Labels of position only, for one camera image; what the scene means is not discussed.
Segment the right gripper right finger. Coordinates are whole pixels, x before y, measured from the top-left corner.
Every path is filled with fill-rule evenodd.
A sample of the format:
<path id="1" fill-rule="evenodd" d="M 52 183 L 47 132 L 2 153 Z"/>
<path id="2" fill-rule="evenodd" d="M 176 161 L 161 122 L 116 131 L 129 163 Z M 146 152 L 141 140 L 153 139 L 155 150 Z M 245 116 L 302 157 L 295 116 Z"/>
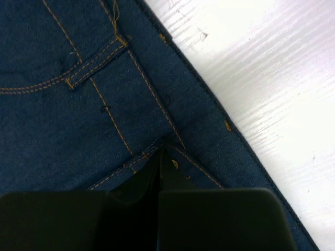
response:
<path id="1" fill-rule="evenodd" d="M 199 189 L 160 152 L 160 250 L 295 250 L 284 211 L 267 189 Z"/>

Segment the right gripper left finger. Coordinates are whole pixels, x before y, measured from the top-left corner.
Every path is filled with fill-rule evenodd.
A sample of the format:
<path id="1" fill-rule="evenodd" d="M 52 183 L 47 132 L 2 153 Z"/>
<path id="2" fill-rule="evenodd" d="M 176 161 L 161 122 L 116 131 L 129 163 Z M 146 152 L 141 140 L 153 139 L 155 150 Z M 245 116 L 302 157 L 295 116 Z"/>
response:
<path id="1" fill-rule="evenodd" d="M 156 250 L 161 153 L 111 191 L 1 196 L 1 250 Z"/>

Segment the dark blue denim trousers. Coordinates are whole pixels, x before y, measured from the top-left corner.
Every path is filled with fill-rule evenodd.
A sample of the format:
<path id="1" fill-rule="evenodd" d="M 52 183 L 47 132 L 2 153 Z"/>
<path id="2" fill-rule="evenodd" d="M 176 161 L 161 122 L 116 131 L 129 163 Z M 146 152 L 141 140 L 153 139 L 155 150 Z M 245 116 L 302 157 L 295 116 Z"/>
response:
<path id="1" fill-rule="evenodd" d="M 1 193 L 108 190 L 166 146 L 204 188 L 263 187 L 317 246 L 144 1 L 1 1 Z"/>

